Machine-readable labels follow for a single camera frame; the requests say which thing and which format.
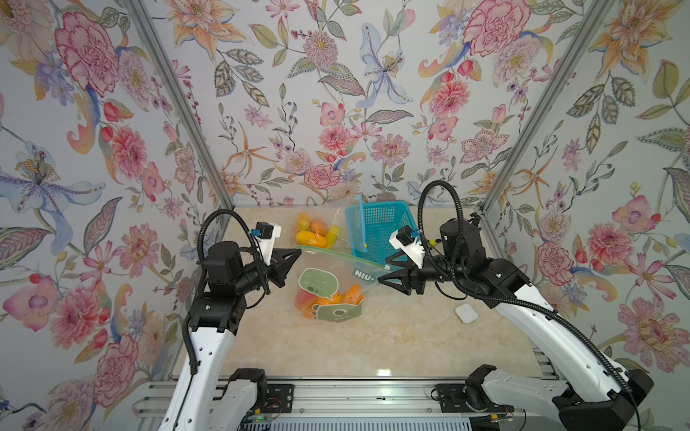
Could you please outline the clear blue-zip bag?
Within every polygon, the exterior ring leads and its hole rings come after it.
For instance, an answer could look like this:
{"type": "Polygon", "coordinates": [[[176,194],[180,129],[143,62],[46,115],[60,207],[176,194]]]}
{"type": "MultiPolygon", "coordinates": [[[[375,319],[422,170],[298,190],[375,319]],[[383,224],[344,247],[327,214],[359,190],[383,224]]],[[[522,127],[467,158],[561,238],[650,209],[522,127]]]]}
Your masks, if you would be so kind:
{"type": "MultiPolygon", "coordinates": [[[[339,252],[345,252],[345,251],[350,251],[350,241],[348,237],[348,230],[347,230],[347,225],[346,225],[346,220],[345,220],[345,209],[348,206],[356,205],[356,204],[363,204],[363,203],[368,203],[368,199],[365,198],[362,194],[359,195],[350,195],[344,199],[337,199],[334,202],[329,202],[326,203],[323,206],[318,206],[318,207],[313,207],[313,208],[303,208],[301,209],[299,213],[307,213],[307,215],[310,215],[311,219],[313,218],[320,218],[323,221],[325,221],[326,224],[328,224],[329,227],[331,226],[339,226],[340,228],[340,236],[339,240],[336,242],[334,247],[332,249],[327,249],[326,250],[333,250],[333,251],[339,251],[339,252]]],[[[293,227],[293,239],[294,243],[296,243],[295,237],[298,231],[296,230],[296,218],[294,222],[294,227],[293,227]]]]}

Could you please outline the teal plastic basket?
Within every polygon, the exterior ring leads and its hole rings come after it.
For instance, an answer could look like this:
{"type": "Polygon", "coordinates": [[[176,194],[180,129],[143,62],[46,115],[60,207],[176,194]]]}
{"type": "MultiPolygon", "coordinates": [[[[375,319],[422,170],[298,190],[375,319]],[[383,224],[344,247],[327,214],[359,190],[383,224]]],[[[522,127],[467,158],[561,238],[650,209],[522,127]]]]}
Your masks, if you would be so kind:
{"type": "Polygon", "coordinates": [[[375,264],[385,265],[395,253],[389,238],[404,226],[416,230],[411,207],[404,201],[363,203],[348,206],[345,220],[351,254],[375,264]]]}

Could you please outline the white small puck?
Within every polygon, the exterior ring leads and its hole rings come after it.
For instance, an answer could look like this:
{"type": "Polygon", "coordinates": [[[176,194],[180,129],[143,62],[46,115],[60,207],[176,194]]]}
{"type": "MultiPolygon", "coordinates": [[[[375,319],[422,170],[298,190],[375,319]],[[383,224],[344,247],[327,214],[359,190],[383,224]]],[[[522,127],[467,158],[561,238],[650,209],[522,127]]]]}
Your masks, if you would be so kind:
{"type": "Polygon", "coordinates": [[[479,314],[474,310],[472,305],[468,303],[463,303],[463,305],[458,305],[455,308],[455,314],[460,319],[463,324],[474,323],[479,319],[479,314]]]}

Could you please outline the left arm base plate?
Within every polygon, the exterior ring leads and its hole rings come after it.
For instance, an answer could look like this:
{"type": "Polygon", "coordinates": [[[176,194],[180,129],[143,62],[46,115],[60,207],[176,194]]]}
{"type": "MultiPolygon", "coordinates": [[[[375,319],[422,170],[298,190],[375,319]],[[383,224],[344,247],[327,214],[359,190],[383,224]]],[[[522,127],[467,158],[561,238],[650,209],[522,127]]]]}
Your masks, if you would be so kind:
{"type": "Polygon", "coordinates": [[[294,384],[268,384],[265,389],[260,389],[257,402],[249,412],[288,414],[292,412],[294,400],[294,384]]]}

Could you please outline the small yellow-orange mango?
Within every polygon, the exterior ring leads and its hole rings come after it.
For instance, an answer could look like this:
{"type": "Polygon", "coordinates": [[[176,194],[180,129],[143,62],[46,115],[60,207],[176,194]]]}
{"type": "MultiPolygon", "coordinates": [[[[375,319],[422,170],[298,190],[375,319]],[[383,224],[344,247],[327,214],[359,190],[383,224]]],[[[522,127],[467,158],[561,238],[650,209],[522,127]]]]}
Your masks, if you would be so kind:
{"type": "Polygon", "coordinates": [[[311,229],[312,219],[307,213],[299,213],[296,218],[296,230],[298,232],[309,232],[311,229]]]}

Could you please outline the aluminium front rail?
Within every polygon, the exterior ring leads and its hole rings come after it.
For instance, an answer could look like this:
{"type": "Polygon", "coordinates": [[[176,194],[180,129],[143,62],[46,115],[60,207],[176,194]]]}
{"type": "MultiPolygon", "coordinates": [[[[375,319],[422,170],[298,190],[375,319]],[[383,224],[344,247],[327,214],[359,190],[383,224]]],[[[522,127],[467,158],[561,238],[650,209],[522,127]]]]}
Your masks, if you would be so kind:
{"type": "Polygon", "coordinates": [[[461,394],[463,380],[273,379],[266,402],[279,418],[418,418],[475,415],[465,404],[447,407],[447,387],[461,394]]]}

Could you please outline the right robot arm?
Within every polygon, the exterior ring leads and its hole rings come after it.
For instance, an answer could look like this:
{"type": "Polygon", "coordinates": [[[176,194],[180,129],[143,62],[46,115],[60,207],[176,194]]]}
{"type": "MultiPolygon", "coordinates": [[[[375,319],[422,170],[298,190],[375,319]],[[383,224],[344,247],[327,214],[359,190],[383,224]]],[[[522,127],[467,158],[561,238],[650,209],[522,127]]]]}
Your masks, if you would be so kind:
{"type": "Polygon", "coordinates": [[[423,294],[427,283],[452,284],[463,298],[483,302],[521,329],[562,374],[549,383],[482,365],[465,379],[468,405],[476,411],[511,406],[567,430],[623,430],[630,423],[641,429],[639,407],[653,387],[652,379],[608,357],[551,307],[515,264],[487,257],[479,222],[477,214],[464,218],[452,185],[430,182],[420,194],[417,226],[404,226],[389,238],[395,252],[386,262],[395,271],[378,280],[406,296],[423,294]],[[449,193],[456,210],[455,217],[440,226],[441,252],[433,251],[423,227],[424,204],[436,188],[449,193]]]}

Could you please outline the yellow-green mango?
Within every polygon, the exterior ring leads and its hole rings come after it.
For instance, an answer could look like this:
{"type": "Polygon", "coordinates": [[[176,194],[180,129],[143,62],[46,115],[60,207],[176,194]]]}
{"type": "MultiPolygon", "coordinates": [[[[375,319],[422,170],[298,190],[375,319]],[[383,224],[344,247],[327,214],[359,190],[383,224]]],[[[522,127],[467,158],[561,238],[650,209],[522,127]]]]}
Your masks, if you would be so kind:
{"type": "Polygon", "coordinates": [[[339,236],[340,236],[339,226],[331,226],[325,235],[325,238],[327,241],[326,248],[332,249],[332,247],[334,247],[336,242],[339,240],[339,236]]]}

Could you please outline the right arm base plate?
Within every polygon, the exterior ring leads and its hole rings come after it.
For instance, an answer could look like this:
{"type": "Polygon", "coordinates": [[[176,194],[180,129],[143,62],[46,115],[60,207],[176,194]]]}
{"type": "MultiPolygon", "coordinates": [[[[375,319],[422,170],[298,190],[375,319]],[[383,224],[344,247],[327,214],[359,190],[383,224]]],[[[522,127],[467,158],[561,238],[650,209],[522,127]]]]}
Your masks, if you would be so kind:
{"type": "Polygon", "coordinates": [[[491,402],[481,389],[463,383],[437,384],[429,394],[443,413],[512,413],[513,407],[491,402]]]}

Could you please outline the red mango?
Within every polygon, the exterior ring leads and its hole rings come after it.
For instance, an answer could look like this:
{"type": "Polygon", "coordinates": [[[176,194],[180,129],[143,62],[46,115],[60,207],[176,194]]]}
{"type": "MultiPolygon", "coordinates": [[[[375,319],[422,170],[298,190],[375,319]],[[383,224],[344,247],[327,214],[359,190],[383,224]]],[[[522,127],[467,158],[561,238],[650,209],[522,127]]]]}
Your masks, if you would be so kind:
{"type": "Polygon", "coordinates": [[[296,293],[294,306],[297,310],[302,312],[303,310],[311,307],[317,299],[318,296],[306,291],[305,289],[299,288],[298,292],[296,293]]]}

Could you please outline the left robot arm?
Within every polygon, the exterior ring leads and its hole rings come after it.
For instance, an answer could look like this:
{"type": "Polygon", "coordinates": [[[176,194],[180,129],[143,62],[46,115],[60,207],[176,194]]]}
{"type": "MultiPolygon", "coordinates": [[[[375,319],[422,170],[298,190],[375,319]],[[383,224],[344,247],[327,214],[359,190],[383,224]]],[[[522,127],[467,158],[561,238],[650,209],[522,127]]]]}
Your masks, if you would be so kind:
{"type": "Polygon", "coordinates": [[[237,430],[268,395],[268,379],[259,368],[240,368],[231,375],[220,399],[214,398],[226,356],[235,343],[246,296],[286,285],[289,271],[299,259],[298,249],[278,248],[278,224],[259,222],[250,227],[234,210],[221,208],[204,221],[197,238],[201,278],[192,307],[183,320],[181,335],[187,362],[162,419],[162,430],[237,430]],[[213,221],[235,220],[249,244],[221,241],[206,246],[213,221]]]}

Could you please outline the clear green-zip bag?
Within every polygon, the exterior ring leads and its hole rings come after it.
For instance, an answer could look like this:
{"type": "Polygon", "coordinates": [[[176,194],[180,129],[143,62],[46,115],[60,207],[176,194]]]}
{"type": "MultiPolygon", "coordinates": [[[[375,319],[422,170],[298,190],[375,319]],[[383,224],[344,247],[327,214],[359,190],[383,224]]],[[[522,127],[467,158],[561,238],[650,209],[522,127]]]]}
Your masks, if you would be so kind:
{"type": "Polygon", "coordinates": [[[351,286],[359,285],[364,293],[360,305],[327,305],[318,309],[317,319],[327,323],[345,323],[359,318],[370,291],[378,285],[377,279],[388,274],[388,265],[379,265],[349,254],[322,248],[300,246],[302,254],[290,271],[291,287],[331,299],[345,294],[351,286]]]}

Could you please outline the large orange mango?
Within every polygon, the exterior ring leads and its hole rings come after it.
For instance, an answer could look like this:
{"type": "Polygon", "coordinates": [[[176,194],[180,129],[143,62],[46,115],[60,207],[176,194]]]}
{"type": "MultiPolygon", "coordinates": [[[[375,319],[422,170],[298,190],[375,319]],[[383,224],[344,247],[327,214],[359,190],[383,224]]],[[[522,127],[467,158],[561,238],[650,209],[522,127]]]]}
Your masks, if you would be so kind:
{"type": "Polygon", "coordinates": [[[330,227],[320,218],[313,218],[310,221],[309,230],[316,235],[325,237],[329,232],[330,227]]]}

